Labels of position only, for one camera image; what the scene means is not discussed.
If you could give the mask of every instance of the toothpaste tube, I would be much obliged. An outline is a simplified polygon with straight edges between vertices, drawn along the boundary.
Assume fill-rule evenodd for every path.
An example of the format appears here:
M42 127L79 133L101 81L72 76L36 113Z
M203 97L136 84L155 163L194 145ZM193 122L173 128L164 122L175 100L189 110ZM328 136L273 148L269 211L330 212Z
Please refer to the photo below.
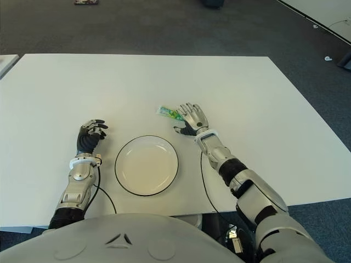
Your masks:
M172 119L177 119L179 121L184 121L182 116L177 111L170 110L164 106L160 106L157 109L156 114L163 115Z

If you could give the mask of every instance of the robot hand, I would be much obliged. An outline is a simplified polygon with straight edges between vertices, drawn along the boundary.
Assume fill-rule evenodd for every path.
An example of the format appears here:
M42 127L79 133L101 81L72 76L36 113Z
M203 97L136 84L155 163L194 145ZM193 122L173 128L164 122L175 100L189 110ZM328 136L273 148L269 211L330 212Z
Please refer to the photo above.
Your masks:
M186 105L182 104L177 112L185 120L185 127L173 127L177 133L184 135L196 136L197 134L208 130L208 121L203 113L202 109L197 104L187 103Z
M103 123L105 121L101 119L92 119L81 126L77 139L77 154L92 154L99 140L105 139L106 133L102 129L108 127Z

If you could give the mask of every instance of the black elbow joint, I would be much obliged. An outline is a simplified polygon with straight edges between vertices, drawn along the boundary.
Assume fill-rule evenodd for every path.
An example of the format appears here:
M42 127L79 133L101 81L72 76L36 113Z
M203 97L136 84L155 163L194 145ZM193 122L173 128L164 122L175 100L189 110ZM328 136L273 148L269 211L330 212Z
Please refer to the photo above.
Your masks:
M84 219L84 211L75 208L59 208L50 221L49 229L64 227Z
M225 184L229 186L232 179L241 171L246 170L247 167L239 161L239 159L229 159L225 161L219 168L219 174L223 178Z

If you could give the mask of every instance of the white plate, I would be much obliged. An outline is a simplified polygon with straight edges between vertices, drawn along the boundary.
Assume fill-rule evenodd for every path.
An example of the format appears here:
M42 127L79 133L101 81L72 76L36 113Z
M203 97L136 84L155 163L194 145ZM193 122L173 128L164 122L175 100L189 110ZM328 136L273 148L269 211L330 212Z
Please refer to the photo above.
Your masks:
M123 146L115 173L121 186L138 196L152 196L166 189L176 177L178 156L161 137L141 136Z

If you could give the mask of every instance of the dark object on floor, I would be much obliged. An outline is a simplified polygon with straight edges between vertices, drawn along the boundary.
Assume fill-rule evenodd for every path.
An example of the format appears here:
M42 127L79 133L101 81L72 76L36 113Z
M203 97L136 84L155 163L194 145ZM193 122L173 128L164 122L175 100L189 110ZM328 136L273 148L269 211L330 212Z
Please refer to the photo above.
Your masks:
M201 2L210 8L221 8L224 4L224 0L201 0Z
M338 63L338 67L346 68L351 70L351 51L344 56L344 58Z
M98 4L99 0L75 0L75 5L95 5Z

